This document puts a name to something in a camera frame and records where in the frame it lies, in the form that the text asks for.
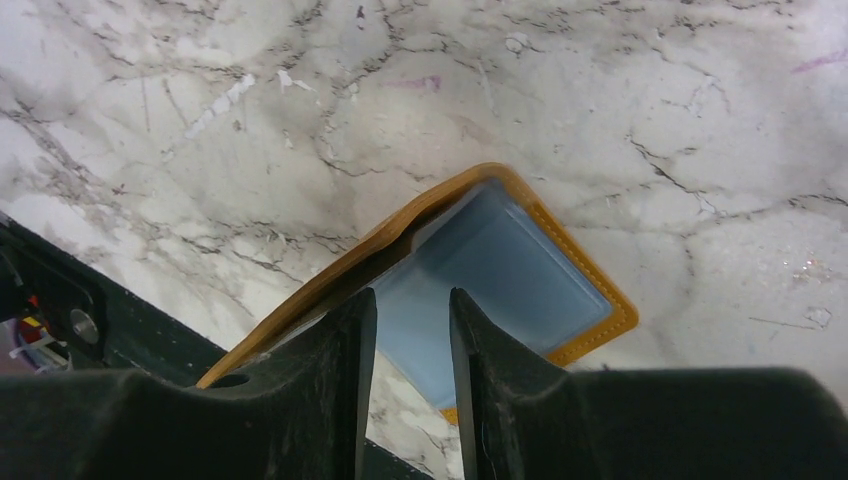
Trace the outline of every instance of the white marble floor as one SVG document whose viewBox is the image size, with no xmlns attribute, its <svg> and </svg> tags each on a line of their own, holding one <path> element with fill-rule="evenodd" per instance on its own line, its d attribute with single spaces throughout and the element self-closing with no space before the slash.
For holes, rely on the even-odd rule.
<svg viewBox="0 0 848 480">
<path fill-rule="evenodd" d="M 841 0 L 4 0 L 0 211 L 224 347 L 384 216 L 513 165 L 642 324 L 578 367 L 848 404 Z M 378 355 L 368 436 L 461 477 Z"/>
</svg>

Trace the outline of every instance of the card slot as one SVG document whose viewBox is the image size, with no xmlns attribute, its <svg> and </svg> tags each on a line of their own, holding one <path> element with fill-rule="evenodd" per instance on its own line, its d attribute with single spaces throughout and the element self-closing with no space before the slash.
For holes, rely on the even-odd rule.
<svg viewBox="0 0 848 480">
<path fill-rule="evenodd" d="M 378 348 L 439 408 L 455 398 L 451 288 L 466 289 L 493 322 L 541 354 L 612 310 L 500 182 L 478 185 L 460 203 L 445 212 L 446 221 L 431 222 L 437 228 L 372 285 Z"/>
<path fill-rule="evenodd" d="M 469 168 L 420 194 L 375 226 L 350 251 L 306 282 L 291 297 L 269 313 L 246 338 L 197 382 L 197 386 L 207 387 L 253 355 L 266 351 L 274 343 L 289 335 L 292 330 L 306 323 L 308 319 L 319 317 L 364 286 L 379 283 L 380 277 L 384 274 L 397 274 L 400 269 L 396 267 L 410 260 L 410 252 L 417 251 L 429 236 L 439 232 L 444 224 L 462 210 L 465 204 L 471 203 L 474 198 L 469 196 L 469 192 L 481 182 L 490 181 L 495 181 L 504 190 L 498 195 L 508 200 L 505 210 L 517 212 L 516 224 L 527 223 L 529 227 L 526 228 L 529 228 L 531 235 L 541 234 L 547 237 L 547 241 L 540 243 L 542 247 L 540 250 L 553 252 L 551 255 L 554 259 L 563 254 L 568 259 L 566 267 L 563 268 L 570 267 L 576 272 L 576 275 L 573 275 L 574 281 L 570 282 L 572 289 L 580 291 L 582 288 L 580 285 L 586 283 L 588 279 L 592 288 L 583 289 L 583 296 L 591 297 L 599 290 L 604 301 L 602 307 L 608 309 L 611 305 L 612 313 L 606 318 L 551 351 L 548 354 L 551 362 L 556 365 L 565 365 L 633 328 L 638 321 L 633 305 L 560 227 L 530 186 L 508 166 L 484 163 Z M 466 237 L 473 240 L 471 234 L 467 234 Z M 429 274 L 425 272 L 419 277 L 426 278 L 427 275 Z M 432 296 L 438 300 L 440 294 L 434 293 Z M 447 298 L 446 294 L 443 302 L 433 301 L 446 306 Z M 382 313 L 385 313 L 385 308 L 381 310 L 381 318 L 384 317 Z M 564 313 L 566 314 L 562 318 L 574 320 L 573 315 Z M 445 321 L 447 319 L 447 313 L 420 316 L 444 318 Z M 398 318 L 407 317 L 408 314 L 401 309 Z M 417 331 L 415 335 L 424 336 Z M 404 339 L 409 338 L 408 335 L 401 336 Z M 450 421 L 456 422 L 455 409 L 446 409 L 442 413 Z"/>
</svg>

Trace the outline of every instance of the yellow stitching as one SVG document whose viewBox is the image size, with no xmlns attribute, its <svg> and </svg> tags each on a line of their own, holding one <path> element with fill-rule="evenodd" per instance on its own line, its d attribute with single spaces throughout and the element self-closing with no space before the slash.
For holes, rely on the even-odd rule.
<svg viewBox="0 0 848 480">
<path fill-rule="evenodd" d="M 585 275 L 587 275 L 587 276 L 589 277 L 589 279 L 591 279 L 591 280 L 592 280 L 592 283 L 593 283 L 594 285 L 596 285 L 598 288 L 600 288 L 600 289 L 604 292 L 604 294 L 605 294 L 605 295 L 606 295 L 606 297 L 607 297 L 607 300 L 609 300 L 609 301 L 610 301 L 610 303 L 612 303 L 612 304 L 613 304 L 613 306 L 615 306 L 615 307 L 616 307 L 616 308 L 617 308 L 617 309 L 618 309 L 618 310 L 622 313 L 622 316 L 623 316 L 623 318 L 622 318 L 622 320 L 621 320 L 620 322 L 616 323 L 615 325 L 612 325 L 612 326 L 611 326 L 611 327 L 609 327 L 608 329 L 606 329 L 606 330 L 604 330 L 603 332 L 599 333 L 598 335 L 596 335 L 596 336 L 594 336 L 594 337 L 590 338 L 589 340 L 587 340 L 587 341 L 583 342 L 582 344 L 577 345 L 577 346 L 575 346 L 575 347 L 573 347 L 573 348 L 571 348 L 571 349 L 569 349 L 569 350 L 567 350 L 567 351 L 565 351 L 565 352 L 561 353 L 560 355 L 558 355 L 557 357 L 555 357 L 555 358 L 553 359 L 553 361 L 554 361 L 554 362 L 559 362 L 559 361 L 561 361 L 563 358 L 568 357 L 569 355 L 571 355 L 572 353 L 574 353 L 574 352 L 576 352 L 576 351 L 579 351 L 579 350 L 581 350 L 581 349 L 583 349 L 583 348 L 590 347 L 590 346 L 592 346 L 593 344 L 597 343 L 597 342 L 598 342 L 598 340 L 600 340 L 600 339 L 602 339 L 602 338 L 606 337 L 606 336 L 607 336 L 607 335 L 609 335 L 610 333 L 613 333 L 613 332 L 615 332 L 615 331 L 619 330 L 619 329 L 620 329 L 620 328 L 621 328 L 621 327 L 622 327 L 625 323 L 627 323 L 627 322 L 628 322 L 628 320 L 630 319 L 630 317 L 628 316 L 627 311 L 624 309 L 624 307 L 623 307 L 623 306 L 622 306 L 622 305 L 621 305 L 621 304 L 620 304 L 620 303 L 619 303 L 619 302 L 615 299 L 615 296 L 614 296 L 614 295 L 612 295 L 612 294 L 610 293 L 610 291 L 606 288 L 606 286 L 604 285 L 604 283 L 603 283 L 603 282 L 601 282 L 600 280 L 598 280 L 598 278 L 597 278 L 597 277 L 595 277 L 595 275 L 594 275 L 594 274 L 592 274 L 592 272 L 591 272 L 588 268 L 586 268 L 586 265 L 585 265 L 585 264 L 584 264 L 584 263 L 580 260 L 580 258 L 579 258 L 577 255 L 575 255 L 574 251 L 573 251 L 573 250 L 572 250 L 572 249 L 568 246 L 568 242 L 566 242 L 566 241 L 565 241 L 565 240 L 564 240 L 564 239 L 560 236 L 559 232 L 557 232 L 557 231 L 556 231 L 556 230 L 555 230 L 555 229 L 554 229 L 554 228 L 550 225 L 550 223 L 548 222 L 548 220 L 545 218 L 544 210 L 542 210 L 541 212 L 539 212 L 539 211 L 538 211 L 538 210 L 540 210 L 538 202 L 534 202 L 534 201 L 532 201 L 532 199 L 531 199 L 531 198 L 530 198 L 530 197 L 529 197 L 526 193 L 524 193 L 523 189 L 521 188 L 521 185 L 517 184 L 516 182 L 514 182 L 514 181 L 513 181 L 513 180 L 511 180 L 511 179 L 506 179 L 505 181 L 506 181 L 507 185 L 509 185 L 509 186 L 513 187 L 513 189 L 515 189 L 515 190 L 516 190 L 516 192 L 517 192 L 519 195 L 521 195 L 522 199 L 523 199 L 526 203 L 530 203 L 530 204 L 531 204 L 530 209 L 531 209 L 531 213 L 533 214 L 533 218 L 534 218 L 534 219 L 536 219 L 536 220 L 538 220 L 539 222 L 541 222 L 541 223 L 542 223 L 542 225 L 541 225 L 541 226 L 542 226 L 542 228 L 543 228 L 543 229 L 544 229 L 544 230 L 548 233 L 548 235 L 551 235 L 551 236 L 555 237 L 557 240 L 559 240 L 559 247 L 560 247 L 560 248 L 562 248 L 562 249 L 565 249 L 565 251 L 566 251 L 566 253 L 568 254 L 569 258 L 570 258 L 572 261 L 574 261 L 574 262 L 576 262 L 576 263 L 577 263 L 577 265 L 580 267 L 580 270 L 581 270 L 581 271 L 582 271 Z"/>
</svg>

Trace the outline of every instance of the purple mark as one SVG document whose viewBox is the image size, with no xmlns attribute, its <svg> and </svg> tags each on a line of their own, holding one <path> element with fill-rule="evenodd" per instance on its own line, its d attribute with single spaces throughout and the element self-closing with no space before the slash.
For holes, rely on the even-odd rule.
<svg viewBox="0 0 848 480">
<path fill-rule="evenodd" d="M 814 60 L 810 60 L 809 62 L 804 62 L 801 65 L 792 69 L 792 73 L 802 73 L 810 71 L 814 68 L 821 67 L 823 65 L 830 65 L 831 63 L 839 63 L 848 61 L 848 48 L 833 52 L 830 55 L 825 55 L 824 57 L 819 57 Z"/>
<path fill-rule="evenodd" d="M 382 85 L 384 87 L 395 88 L 426 88 L 433 93 L 436 93 L 440 88 L 442 88 L 442 77 L 439 75 L 430 75 L 429 77 L 421 77 L 418 80 L 395 80 L 391 82 L 383 82 Z"/>
</svg>

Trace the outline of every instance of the dark circular hole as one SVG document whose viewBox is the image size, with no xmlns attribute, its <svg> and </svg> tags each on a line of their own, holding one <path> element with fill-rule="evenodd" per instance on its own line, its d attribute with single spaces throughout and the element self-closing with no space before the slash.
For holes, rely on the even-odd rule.
<svg viewBox="0 0 848 480">
<path fill-rule="evenodd" d="M 209 388 L 227 388 L 227 387 L 237 387 L 239 385 L 244 385 L 250 380 L 250 377 L 243 373 L 231 373 L 225 377 L 221 377 L 212 385 L 209 385 Z"/>
</svg>

